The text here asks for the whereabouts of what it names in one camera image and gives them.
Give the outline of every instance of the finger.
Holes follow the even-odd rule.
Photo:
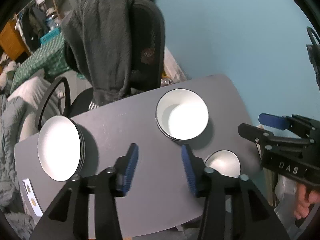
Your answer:
[[[310,203],[318,203],[320,202],[320,193],[312,190],[309,194],[309,202]]]
[[[303,218],[306,218],[308,216],[308,214],[309,214],[309,209],[301,206],[300,204],[297,205],[296,211]]]
[[[296,219],[298,219],[298,220],[301,219],[301,216],[297,211],[294,211],[293,215],[296,217]]]
[[[303,184],[298,184],[297,185],[297,199],[298,199],[298,204],[302,205],[303,207],[309,207],[310,203],[308,200],[306,200],[306,194],[307,194],[307,188]]]

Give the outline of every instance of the mesh chair back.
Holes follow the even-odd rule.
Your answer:
[[[135,0],[130,9],[132,36],[131,87],[148,91],[160,87],[164,60],[164,20],[148,0]]]

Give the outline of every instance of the black chair armrest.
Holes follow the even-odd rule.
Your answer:
[[[64,84],[65,87],[65,94],[66,94],[66,105],[64,107],[64,111],[63,111],[63,116],[67,116],[69,114],[70,111],[70,87],[68,84],[68,81],[65,77],[59,77],[56,78],[55,81],[51,84],[51,86],[48,88],[48,90],[45,92],[40,105],[38,107],[38,111],[36,114],[36,119],[35,119],[35,125],[36,128],[40,131],[41,130],[41,121],[42,121],[42,116],[44,114],[44,110],[45,107],[47,106],[50,97],[52,96],[52,94],[54,93],[54,91],[56,90],[56,88],[58,87],[58,85],[60,85],[60,83]]]

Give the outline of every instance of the bowl rim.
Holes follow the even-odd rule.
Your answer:
[[[233,153],[233,154],[237,157],[238,162],[239,162],[240,174],[241,174],[241,163],[240,163],[239,157],[238,157],[238,156],[237,156],[233,151],[228,150],[228,149],[220,149],[220,150],[215,151],[214,153],[210,154],[208,157],[206,157],[206,158],[203,160],[204,165],[205,165],[206,167],[210,167],[210,166],[208,166],[208,165],[207,165],[207,163],[206,163],[206,162],[209,160],[209,158],[210,158],[211,156],[213,156],[214,154],[216,154],[216,153],[218,153],[218,152],[221,152],[221,151],[228,151],[228,152],[231,152],[231,153]]]
[[[59,119],[59,120],[62,120],[62,119],[64,119],[64,120],[66,120],[66,121],[69,121],[70,122],[70,124],[72,124],[75,128],[76,128],[76,131],[77,131],[77,133],[79,134],[79,131],[77,130],[77,127],[75,126],[75,124],[74,124],[74,122],[70,119],[70,118],[68,118],[68,117],[66,117],[66,116],[63,116],[63,115],[55,115],[55,116],[52,116],[51,118],[49,118],[47,121],[49,121],[51,119],[51,122],[52,122],[52,120],[54,120],[54,119]],[[42,158],[42,156],[40,156],[40,153],[39,152],[42,152],[43,153],[43,151],[39,151],[39,144],[40,143],[42,143],[43,142],[43,135],[45,135],[45,133],[44,133],[44,131],[41,133],[41,130],[40,130],[40,132],[39,132],[39,136],[38,136],[38,139],[37,139],[37,154],[38,154],[38,159],[39,159],[39,162],[40,162],[40,165],[41,165],[41,167],[42,167],[42,170],[51,178],[51,179],[54,179],[55,181],[66,181],[66,180],[68,180],[69,178],[71,178],[71,176],[69,177],[69,178],[67,178],[67,179],[64,179],[64,180],[61,180],[61,179],[57,179],[57,178],[53,178],[52,176],[50,176],[49,174],[48,174],[48,170],[47,169],[45,169],[44,168],[44,164],[45,164],[45,161],[43,162],[42,160],[43,160],[43,158]],[[81,150],[81,140],[80,140],[80,137],[79,137],[79,144],[80,144],[80,150]],[[79,153],[79,162],[80,162],[80,160],[81,160],[81,151],[80,151],[80,153]]]
[[[207,109],[208,119],[207,119],[206,125],[204,126],[203,130],[201,131],[201,133],[197,134],[196,136],[194,136],[194,137],[192,137],[192,138],[188,138],[188,139],[175,138],[175,137],[169,135],[168,133],[166,133],[166,132],[164,131],[164,129],[161,127],[161,125],[159,124],[158,117],[157,117],[157,110],[158,110],[159,102],[161,101],[161,99],[162,99],[166,94],[168,94],[168,93],[170,93],[170,92],[172,92],[172,91],[174,91],[174,90],[187,90],[187,91],[190,91],[190,92],[196,94],[196,95],[202,100],[202,102],[204,103],[204,105],[205,105],[205,107],[206,107],[206,109]],[[194,92],[194,91],[192,91],[192,90],[190,90],[190,89],[185,89],[185,88],[175,88],[175,89],[171,89],[171,90],[167,91],[166,93],[164,93],[164,94],[160,97],[160,99],[158,100],[158,102],[157,102],[157,104],[156,104],[156,116],[155,116],[155,119],[156,119],[156,124],[157,124],[159,130],[160,130],[165,136],[167,136],[167,137],[170,138],[171,140],[175,140],[175,141],[188,141],[188,140],[192,140],[192,139],[198,137],[198,136],[199,136],[200,134],[202,134],[203,131],[206,129],[206,127],[208,126],[208,123],[209,123],[209,110],[208,110],[208,106],[207,106],[207,104],[205,103],[205,101],[203,100],[203,98],[202,98],[201,96],[199,96],[196,92]]]

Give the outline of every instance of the gray table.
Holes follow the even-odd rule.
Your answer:
[[[156,104],[175,88],[200,95],[208,106],[209,124],[189,144],[195,155],[206,158],[228,149],[241,164],[241,173],[255,174],[259,168],[257,147],[238,135],[240,123],[251,123],[244,103],[229,78],[214,75],[135,95],[73,118],[82,126],[86,143],[82,176],[97,174],[137,143],[140,156],[132,187],[125,198],[117,198],[123,237],[133,237],[175,227],[202,214],[203,202],[189,192],[181,161],[180,145],[161,133],[155,122]],[[15,146],[15,162],[22,180],[29,178],[43,211],[65,184],[51,179],[41,168],[35,134]],[[28,207],[35,216],[28,202]],[[94,233],[94,196],[89,201],[89,238]]]

